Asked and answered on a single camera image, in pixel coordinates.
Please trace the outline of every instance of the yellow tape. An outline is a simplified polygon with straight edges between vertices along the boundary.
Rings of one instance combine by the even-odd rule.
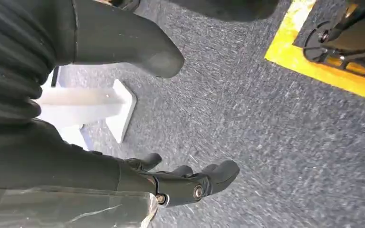
[[[316,0],[293,0],[265,58],[285,68],[365,97],[365,77],[309,62],[293,44]]]

